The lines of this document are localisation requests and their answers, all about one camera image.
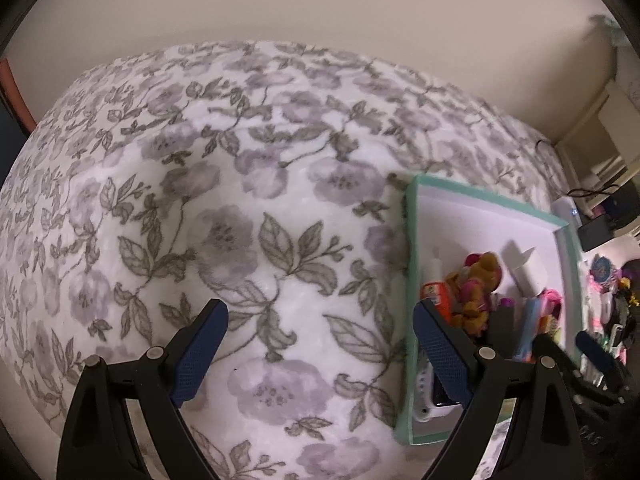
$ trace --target plush toy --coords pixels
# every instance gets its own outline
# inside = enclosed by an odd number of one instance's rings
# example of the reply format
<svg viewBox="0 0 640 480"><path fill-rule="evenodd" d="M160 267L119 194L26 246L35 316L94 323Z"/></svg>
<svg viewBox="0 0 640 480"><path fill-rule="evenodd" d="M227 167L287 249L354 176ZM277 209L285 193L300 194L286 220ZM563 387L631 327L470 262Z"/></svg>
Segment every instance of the plush toy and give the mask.
<svg viewBox="0 0 640 480"><path fill-rule="evenodd" d="M454 314L451 324L470 336L481 335L489 319L490 294L502 281L498 257L494 253L470 254L465 266L450 273L445 281L462 306L462 313Z"/></svg>

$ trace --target blue gripper pad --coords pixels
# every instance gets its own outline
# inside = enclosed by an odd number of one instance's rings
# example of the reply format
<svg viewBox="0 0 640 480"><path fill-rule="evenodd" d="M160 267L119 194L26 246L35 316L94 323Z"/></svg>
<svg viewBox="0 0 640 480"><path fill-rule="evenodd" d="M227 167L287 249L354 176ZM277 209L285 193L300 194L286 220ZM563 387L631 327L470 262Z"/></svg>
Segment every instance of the blue gripper pad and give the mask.
<svg viewBox="0 0 640 480"><path fill-rule="evenodd" d="M596 340L584 330L575 335L575 345L603 374L607 374L616 368L616 360L613 355L602 348Z"/></svg>
<svg viewBox="0 0 640 480"><path fill-rule="evenodd" d="M427 352L433 371L449 399L466 408L473 396L469 389L466 365L431 314L420 303L414 308L414 332L420 346Z"/></svg>
<svg viewBox="0 0 640 480"><path fill-rule="evenodd" d="M196 396L225 336L228 320L226 305L219 301L182 354L175 367L174 390L171 393L171 400L177 408Z"/></svg>

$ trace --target bed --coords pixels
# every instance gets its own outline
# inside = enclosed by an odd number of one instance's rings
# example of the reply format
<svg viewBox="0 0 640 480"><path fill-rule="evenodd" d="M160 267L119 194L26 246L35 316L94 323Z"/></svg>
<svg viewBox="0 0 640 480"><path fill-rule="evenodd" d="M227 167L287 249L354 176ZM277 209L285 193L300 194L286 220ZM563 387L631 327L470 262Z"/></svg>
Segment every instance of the bed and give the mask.
<svg viewBox="0 0 640 480"><path fill-rule="evenodd" d="M137 358L222 298L229 332L182 409L221 478L421 475L439 448L392 434L404 188L428 172L549 211L566 183L541 139L432 76L319 46L98 66L0 192L0 354L60 434L88 355Z"/></svg>

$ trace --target white furniture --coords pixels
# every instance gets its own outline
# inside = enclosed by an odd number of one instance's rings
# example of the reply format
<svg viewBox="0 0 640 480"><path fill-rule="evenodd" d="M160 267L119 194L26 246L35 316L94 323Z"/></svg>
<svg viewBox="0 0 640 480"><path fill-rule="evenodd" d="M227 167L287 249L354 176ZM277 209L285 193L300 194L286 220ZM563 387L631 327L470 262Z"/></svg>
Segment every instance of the white furniture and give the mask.
<svg viewBox="0 0 640 480"><path fill-rule="evenodd" d="M584 130L594 116L597 116L618 152L618 156L603 161L597 169L596 174L600 185L622 172L613 181L614 184L622 186L640 171L640 110L629 100L620 85L613 80L607 83L602 93L578 123L555 145L566 168L567 179L572 188L582 187L575 172L568 145L571 139ZM576 199L576 203L583 209L591 210L605 198L606 195L597 195L588 200ZM616 236L627 233L636 234L637 232L640 232L640 218L617 230Z"/></svg>

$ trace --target silver screw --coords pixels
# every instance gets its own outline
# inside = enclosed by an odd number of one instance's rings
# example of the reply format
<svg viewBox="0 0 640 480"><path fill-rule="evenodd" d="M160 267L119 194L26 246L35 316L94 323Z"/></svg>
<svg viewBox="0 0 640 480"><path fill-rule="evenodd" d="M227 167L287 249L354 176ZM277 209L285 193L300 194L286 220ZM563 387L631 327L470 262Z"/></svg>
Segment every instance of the silver screw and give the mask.
<svg viewBox="0 0 640 480"><path fill-rule="evenodd" d="M482 359L490 361L491 359L495 359L495 350L493 348L489 348L488 346L482 346L478 350L478 355Z"/></svg>
<svg viewBox="0 0 640 480"><path fill-rule="evenodd" d="M549 357L548 355L543 355L540 358L540 364L543 365L543 367L549 368L549 369L551 369L554 366L556 366L556 362L551 357Z"/></svg>
<svg viewBox="0 0 640 480"><path fill-rule="evenodd" d="M100 356L96 354L90 355L87 359L84 360L84 365L93 368L100 364Z"/></svg>
<svg viewBox="0 0 640 480"><path fill-rule="evenodd" d="M164 348L161 346L152 346L146 351L146 356L149 359L159 359L164 355Z"/></svg>

